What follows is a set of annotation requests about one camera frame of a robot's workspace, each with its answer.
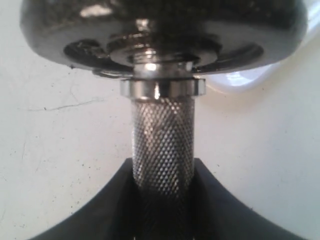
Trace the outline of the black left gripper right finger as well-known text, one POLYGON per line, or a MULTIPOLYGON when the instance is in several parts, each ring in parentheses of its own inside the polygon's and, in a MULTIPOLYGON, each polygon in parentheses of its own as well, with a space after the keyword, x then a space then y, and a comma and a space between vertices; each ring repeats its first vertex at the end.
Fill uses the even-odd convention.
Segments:
POLYGON ((191 189, 196 240, 293 240, 295 234, 262 217, 233 196, 199 159, 191 189))

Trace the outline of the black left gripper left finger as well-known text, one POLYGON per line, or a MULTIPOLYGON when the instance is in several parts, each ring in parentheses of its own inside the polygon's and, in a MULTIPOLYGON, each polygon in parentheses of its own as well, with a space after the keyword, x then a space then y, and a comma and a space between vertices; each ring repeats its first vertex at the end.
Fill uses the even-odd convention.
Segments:
POLYGON ((36 240, 133 240, 139 197, 133 161, 127 158, 111 180, 81 209, 36 240))

